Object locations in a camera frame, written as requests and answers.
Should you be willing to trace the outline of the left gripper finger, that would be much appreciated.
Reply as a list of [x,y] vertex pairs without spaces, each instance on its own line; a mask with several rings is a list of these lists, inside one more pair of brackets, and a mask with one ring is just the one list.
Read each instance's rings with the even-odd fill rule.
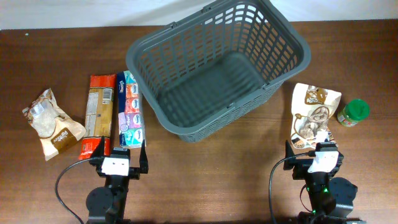
[[100,139],[99,144],[95,148],[95,150],[91,154],[91,158],[95,157],[103,157],[104,156],[104,150],[105,150],[105,137],[102,136]]
[[142,141],[140,157],[139,157],[139,168],[141,174],[147,174],[149,172],[149,161],[146,154],[146,140]]

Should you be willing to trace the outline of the multicolour tissue pack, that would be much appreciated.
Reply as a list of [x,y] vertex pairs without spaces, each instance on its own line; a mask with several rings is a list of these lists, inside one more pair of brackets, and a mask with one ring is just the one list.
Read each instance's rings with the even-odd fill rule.
[[121,147],[140,148],[146,139],[142,93],[134,75],[129,71],[116,75],[118,96],[119,144]]

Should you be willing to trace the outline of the beige rice bag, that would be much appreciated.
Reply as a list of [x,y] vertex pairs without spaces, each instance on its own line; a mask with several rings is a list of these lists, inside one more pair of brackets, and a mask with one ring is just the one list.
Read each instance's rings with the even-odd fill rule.
[[25,119],[36,130],[48,161],[74,146],[86,133],[85,127],[62,110],[53,91],[46,89],[22,110]]

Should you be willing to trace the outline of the beige mushroom snack bag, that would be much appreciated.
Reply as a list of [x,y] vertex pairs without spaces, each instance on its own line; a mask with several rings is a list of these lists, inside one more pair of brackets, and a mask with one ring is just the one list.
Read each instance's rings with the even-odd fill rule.
[[341,93],[298,83],[292,93],[290,140],[294,148],[316,148],[319,142],[335,143],[328,122],[341,100]]

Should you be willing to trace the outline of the red brown pasta packet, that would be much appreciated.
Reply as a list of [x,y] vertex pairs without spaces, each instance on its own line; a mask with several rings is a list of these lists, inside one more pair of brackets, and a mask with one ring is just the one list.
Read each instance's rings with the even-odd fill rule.
[[86,104],[85,129],[79,160],[89,159],[104,137],[104,155],[110,155],[116,74],[92,75]]

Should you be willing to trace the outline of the grey plastic shopping basket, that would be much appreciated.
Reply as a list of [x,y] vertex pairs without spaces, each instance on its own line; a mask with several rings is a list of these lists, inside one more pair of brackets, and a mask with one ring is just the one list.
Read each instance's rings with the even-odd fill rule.
[[307,41],[269,1],[215,1],[126,54],[159,123],[186,142],[263,105],[310,61]]

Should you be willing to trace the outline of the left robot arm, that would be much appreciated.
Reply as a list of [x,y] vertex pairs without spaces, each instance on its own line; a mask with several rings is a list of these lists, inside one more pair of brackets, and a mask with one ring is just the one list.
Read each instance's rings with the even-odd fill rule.
[[90,156],[90,164],[96,168],[100,177],[105,178],[105,184],[92,190],[86,198],[89,211],[87,222],[131,223],[130,219],[124,217],[129,181],[139,180],[142,174],[149,171],[146,143],[141,144],[139,167],[130,166],[131,153],[127,148],[115,147],[108,156],[104,154],[104,150],[105,139],[101,138]]

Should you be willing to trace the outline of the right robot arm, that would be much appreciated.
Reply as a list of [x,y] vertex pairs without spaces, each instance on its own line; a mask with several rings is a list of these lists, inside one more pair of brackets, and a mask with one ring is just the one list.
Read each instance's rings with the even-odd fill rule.
[[302,191],[307,191],[311,208],[300,212],[298,223],[365,223],[359,218],[350,218],[358,187],[349,180],[336,177],[344,155],[332,142],[319,142],[312,151],[305,153],[307,159],[299,158],[289,142],[285,143],[284,170],[292,170],[294,180],[304,180]]

